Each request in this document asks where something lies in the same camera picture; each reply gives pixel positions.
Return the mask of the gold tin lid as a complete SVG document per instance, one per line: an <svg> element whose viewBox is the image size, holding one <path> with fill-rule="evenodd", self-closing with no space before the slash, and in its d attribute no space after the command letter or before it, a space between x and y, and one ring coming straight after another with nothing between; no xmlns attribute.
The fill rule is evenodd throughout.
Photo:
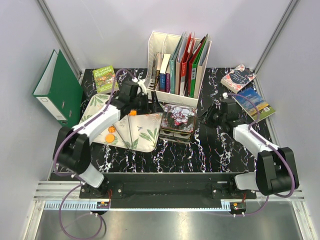
<svg viewBox="0 0 320 240"><path fill-rule="evenodd" d="M166 104L161 120L164 131L191 134L195 130L196 109L190 106Z"/></svg>

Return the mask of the metal serving tongs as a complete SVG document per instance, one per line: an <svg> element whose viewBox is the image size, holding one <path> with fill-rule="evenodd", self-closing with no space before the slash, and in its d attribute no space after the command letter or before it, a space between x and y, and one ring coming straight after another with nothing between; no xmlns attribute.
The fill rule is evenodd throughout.
<svg viewBox="0 0 320 240"><path fill-rule="evenodd" d="M120 142L123 144L125 148L130 149L132 145L132 136L130 130L129 117L125 116L121 120L117 121L114 124L114 126L120 138Z"/></svg>

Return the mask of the gold cookie tin base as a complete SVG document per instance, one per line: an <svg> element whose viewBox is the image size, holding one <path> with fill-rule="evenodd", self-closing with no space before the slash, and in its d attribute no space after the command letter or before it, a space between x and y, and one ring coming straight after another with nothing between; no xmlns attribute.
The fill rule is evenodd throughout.
<svg viewBox="0 0 320 240"><path fill-rule="evenodd" d="M159 138L162 140L167 140L175 143L183 143L183 144L188 144L191 141L191 138L194 134L193 131L186 131L186 132L176 132L176 131L169 131L169 130L164 130L160 129L159 131Z"/></svg>

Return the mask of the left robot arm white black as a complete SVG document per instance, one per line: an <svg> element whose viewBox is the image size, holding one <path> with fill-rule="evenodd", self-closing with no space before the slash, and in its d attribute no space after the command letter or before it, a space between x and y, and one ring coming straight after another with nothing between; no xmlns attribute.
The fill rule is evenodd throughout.
<svg viewBox="0 0 320 240"><path fill-rule="evenodd" d="M63 126L57 135L53 165L69 170L69 175L88 184L90 192L97 198L108 193L105 177L92 164L91 144L108 127L122 120L133 111L138 115L163 111L156 91L147 92L144 80L124 81L119 91L111 93L107 102L93 116L73 126Z"/></svg>

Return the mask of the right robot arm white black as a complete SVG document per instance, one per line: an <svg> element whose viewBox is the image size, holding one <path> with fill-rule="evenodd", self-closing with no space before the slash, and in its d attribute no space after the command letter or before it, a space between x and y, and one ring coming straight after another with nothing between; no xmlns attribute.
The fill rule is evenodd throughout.
<svg viewBox="0 0 320 240"><path fill-rule="evenodd" d="M227 185L228 195L239 198L245 190L258 191L264 196L290 197L299 187L293 150L267 141L241 116L241 107L232 98L223 99L220 107L212 104L198 120L203 125L220 127L242 144L255 158L255 172L241 173Z"/></svg>

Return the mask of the orange fish shaped cookie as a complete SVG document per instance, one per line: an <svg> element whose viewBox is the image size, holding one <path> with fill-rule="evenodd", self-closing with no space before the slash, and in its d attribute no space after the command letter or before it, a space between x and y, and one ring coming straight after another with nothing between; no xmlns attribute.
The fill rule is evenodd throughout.
<svg viewBox="0 0 320 240"><path fill-rule="evenodd" d="M137 111L136 110L131 110L130 113L128 114L129 116L137 116Z"/></svg>

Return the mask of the floral patterned serving tray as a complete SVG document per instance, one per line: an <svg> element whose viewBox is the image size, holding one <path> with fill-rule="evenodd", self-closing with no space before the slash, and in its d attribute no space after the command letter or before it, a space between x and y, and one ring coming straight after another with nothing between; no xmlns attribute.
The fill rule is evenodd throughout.
<svg viewBox="0 0 320 240"><path fill-rule="evenodd" d="M162 116L162 113L128 116L132 139L130 150L148 153L155 149L159 137ZM98 135L94 139L94 142L119 148L125 148L124 145L120 142L118 133L109 133L108 128L106 128L100 135ZM105 141L105 137L108 134L113 134L115 136L114 142L107 143Z"/></svg>

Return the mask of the floral cover paperback book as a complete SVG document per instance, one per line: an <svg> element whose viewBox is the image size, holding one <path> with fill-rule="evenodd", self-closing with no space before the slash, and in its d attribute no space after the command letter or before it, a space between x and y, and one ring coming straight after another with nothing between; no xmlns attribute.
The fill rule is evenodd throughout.
<svg viewBox="0 0 320 240"><path fill-rule="evenodd" d="M229 73L222 77L220 83L237 94L242 91L249 83L251 83L257 74L243 64L232 68Z"/></svg>

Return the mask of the white desk file organizer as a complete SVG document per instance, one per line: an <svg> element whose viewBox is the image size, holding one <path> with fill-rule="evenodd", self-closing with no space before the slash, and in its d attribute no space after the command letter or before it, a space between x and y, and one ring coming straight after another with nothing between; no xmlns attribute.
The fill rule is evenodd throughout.
<svg viewBox="0 0 320 240"><path fill-rule="evenodd" d="M162 103L197 107L212 40L208 34L153 31L148 40L146 92Z"/></svg>

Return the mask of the orange cookie tray front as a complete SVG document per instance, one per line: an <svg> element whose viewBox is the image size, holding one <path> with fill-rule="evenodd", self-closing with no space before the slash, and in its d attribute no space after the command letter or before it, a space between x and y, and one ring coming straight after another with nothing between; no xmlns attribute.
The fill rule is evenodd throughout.
<svg viewBox="0 0 320 240"><path fill-rule="evenodd" d="M111 133L111 134L113 134L113 133L116 132L116 128L115 128L114 126L110 126L110 127L108 128L108 132Z"/></svg>

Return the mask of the blue landscape cover book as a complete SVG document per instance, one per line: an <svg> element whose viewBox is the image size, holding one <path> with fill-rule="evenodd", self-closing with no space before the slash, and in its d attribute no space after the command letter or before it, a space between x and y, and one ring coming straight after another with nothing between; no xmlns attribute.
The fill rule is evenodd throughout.
<svg viewBox="0 0 320 240"><path fill-rule="evenodd" d="M252 87L238 92L232 98L255 122L264 120L276 112Z"/></svg>

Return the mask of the green treehouse paperback book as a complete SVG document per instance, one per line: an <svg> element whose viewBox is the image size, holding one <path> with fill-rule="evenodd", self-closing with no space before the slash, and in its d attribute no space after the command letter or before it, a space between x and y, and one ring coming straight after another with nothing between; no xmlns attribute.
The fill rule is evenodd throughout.
<svg viewBox="0 0 320 240"><path fill-rule="evenodd" d="M112 92L115 75L112 65L93 70L93 78L98 94L110 94Z"/></svg>

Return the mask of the green lever arch binder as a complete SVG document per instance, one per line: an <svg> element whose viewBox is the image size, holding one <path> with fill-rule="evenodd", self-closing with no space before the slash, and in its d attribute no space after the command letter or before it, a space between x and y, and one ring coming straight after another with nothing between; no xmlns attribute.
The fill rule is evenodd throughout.
<svg viewBox="0 0 320 240"><path fill-rule="evenodd" d="M52 51L32 95L61 126L79 123L83 89L61 51Z"/></svg>

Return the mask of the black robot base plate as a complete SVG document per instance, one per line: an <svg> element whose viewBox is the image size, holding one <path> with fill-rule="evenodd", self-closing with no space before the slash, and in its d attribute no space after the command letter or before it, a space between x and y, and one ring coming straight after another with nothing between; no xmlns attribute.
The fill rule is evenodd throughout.
<svg viewBox="0 0 320 240"><path fill-rule="evenodd" d="M85 185L81 199L111 198L112 210L214 210L222 200L254 200L252 190L238 190L235 173L105 173L99 188Z"/></svg>

